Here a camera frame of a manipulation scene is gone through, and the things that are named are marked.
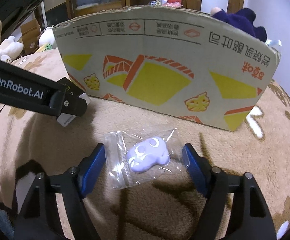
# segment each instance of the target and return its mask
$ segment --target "screw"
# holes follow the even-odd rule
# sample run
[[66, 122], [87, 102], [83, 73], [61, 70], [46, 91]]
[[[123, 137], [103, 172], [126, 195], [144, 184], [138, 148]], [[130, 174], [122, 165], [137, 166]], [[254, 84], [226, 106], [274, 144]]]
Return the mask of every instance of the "screw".
[[246, 173], [245, 173], [245, 177], [246, 177], [247, 179], [251, 179], [251, 178], [253, 178], [253, 174], [251, 174], [250, 172], [246, 172]]
[[76, 167], [71, 167], [71, 168], [69, 168], [68, 171], [69, 171], [69, 173], [74, 174], [74, 173], [77, 172], [77, 168]]
[[43, 173], [43, 172], [40, 172], [40, 173], [38, 173], [38, 174], [36, 175], [36, 177], [37, 177], [38, 179], [43, 179], [43, 178], [44, 178], [44, 173]]
[[214, 173], [220, 173], [220, 171], [221, 171], [220, 168], [218, 168], [216, 166], [212, 167], [212, 172], [214, 172]]

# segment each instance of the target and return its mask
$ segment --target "purple toy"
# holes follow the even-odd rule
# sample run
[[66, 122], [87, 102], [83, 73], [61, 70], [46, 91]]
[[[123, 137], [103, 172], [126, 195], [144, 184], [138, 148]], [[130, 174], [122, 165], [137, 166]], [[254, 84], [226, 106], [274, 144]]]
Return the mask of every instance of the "purple toy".
[[155, 164], [166, 166], [171, 160], [166, 142], [157, 136], [134, 145], [128, 150], [126, 158], [134, 173], [145, 172]]
[[220, 21], [226, 22], [242, 31], [252, 35], [253, 37], [266, 42], [267, 33], [263, 26], [255, 27], [254, 20], [256, 19], [256, 14], [253, 10], [249, 8], [243, 8], [237, 13], [225, 13], [224, 10], [215, 7], [211, 10], [211, 16]]

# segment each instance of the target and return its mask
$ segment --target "yellow cat face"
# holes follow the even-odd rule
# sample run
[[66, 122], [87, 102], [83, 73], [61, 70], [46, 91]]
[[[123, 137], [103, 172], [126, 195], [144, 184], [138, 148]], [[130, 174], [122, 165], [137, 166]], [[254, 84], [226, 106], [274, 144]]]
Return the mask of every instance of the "yellow cat face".
[[187, 109], [193, 112], [206, 111], [207, 107], [209, 106], [209, 103], [210, 101], [207, 96], [207, 92], [199, 94], [185, 101]]
[[85, 77], [84, 82], [90, 89], [100, 90], [100, 81], [94, 73]]

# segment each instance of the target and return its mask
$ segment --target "clear ziplock bag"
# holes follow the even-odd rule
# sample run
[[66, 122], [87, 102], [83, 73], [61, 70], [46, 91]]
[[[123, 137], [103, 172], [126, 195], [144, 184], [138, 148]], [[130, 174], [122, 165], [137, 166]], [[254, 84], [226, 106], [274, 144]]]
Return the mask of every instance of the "clear ziplock bag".
[[185, 172], [189, 166], [176, 128], [164, 126], [105, 134], [105, 155], [113, 188], [122, 189]]

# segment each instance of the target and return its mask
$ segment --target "blanket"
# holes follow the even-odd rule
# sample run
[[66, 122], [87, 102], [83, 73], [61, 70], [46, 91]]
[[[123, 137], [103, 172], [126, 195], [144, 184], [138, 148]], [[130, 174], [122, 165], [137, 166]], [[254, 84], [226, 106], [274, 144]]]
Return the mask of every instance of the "blanket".
[[[57, 49], [22, 57], [17, 67], [54, 81], [66, 76]], [[230, 174], [251, 172], [266, 199], [278, 238], [290, 227], [290, 98], [274, 80], [246, 120], [225, 131], [101, 98], [91, 98], [82, 117], [67, 127], [55, 117], [0, 104], [0, 208], [12, 222], [39, 172], [61, 174], [89, 156], [105, 133], [172, 124], [211, 165]], [[65, 236], [73, 239], [61, 195], [58, 209]], [[224, 236], [229, 195], [218, 238]], [[194, 232], [205, 199], [186, 172], [123, 190], [112, 189], [106, 166], [84, 199], [102, 240], [186, 240]]]

